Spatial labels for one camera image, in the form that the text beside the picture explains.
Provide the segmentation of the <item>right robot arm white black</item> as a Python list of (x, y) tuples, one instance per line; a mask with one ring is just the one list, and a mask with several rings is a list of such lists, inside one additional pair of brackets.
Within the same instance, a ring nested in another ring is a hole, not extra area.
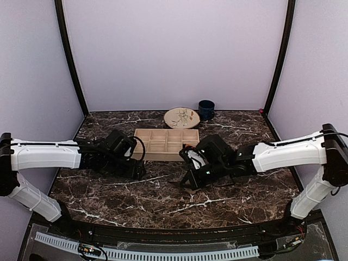
[(324, 124), (310, 135), (278, 142), (259, 142), (234, 150), (218, 134), (195, 146), (184, 146), (179, 155), (192, 164), (180, 186), (190, 190), (206, 187), (222, 177), (237, 178), (293, 167), (300, 180), (306, 170), (313, 175), (298, 196), (290, 200), (277, 230), (289, 236), (308, 214), (333, 190), (347, 185), (347, 134)]

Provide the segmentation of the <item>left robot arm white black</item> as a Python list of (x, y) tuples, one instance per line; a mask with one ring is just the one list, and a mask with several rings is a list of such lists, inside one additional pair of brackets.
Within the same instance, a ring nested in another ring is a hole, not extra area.
[(106, 138), (75, 138), (66, 141), (24, 141), (11, 133), (1, 134), (1, 196), (12, 198), (30, 211), (55, 223), (65, 237), (77, 232), (66, 206), (48, 197), (20, 173), (29, 169), (66, 168), (102, 171), (140, 180), (145, 174), (144, 155), (132, 157), (137, 146), (146, 152), (144, 142), (118, 130)]

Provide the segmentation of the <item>plain brown sock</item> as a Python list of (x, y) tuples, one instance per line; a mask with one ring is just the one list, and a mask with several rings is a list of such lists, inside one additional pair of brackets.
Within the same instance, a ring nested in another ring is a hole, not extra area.
[(197, 193), (199, 191), (198, 189), (197, 190), (192, 190), (192, 189), (189, 189), (189, 188), (184, 188), (184, 190), (186, 192), (190, 193), (190, 194), (195, 194), (195, 193)]

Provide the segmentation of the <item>wooden compartment tray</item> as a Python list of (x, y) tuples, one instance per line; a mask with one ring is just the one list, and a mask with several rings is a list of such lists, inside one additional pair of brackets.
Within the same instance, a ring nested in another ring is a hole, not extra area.
[(183, 161), (179, 151), (187, 146), (196, 146), (200, 142), (199, 130), (197, 129), (144, 129), (135, 130), (134, 135), (142, 140), (137, 142), (132, 157), (147, 161)]

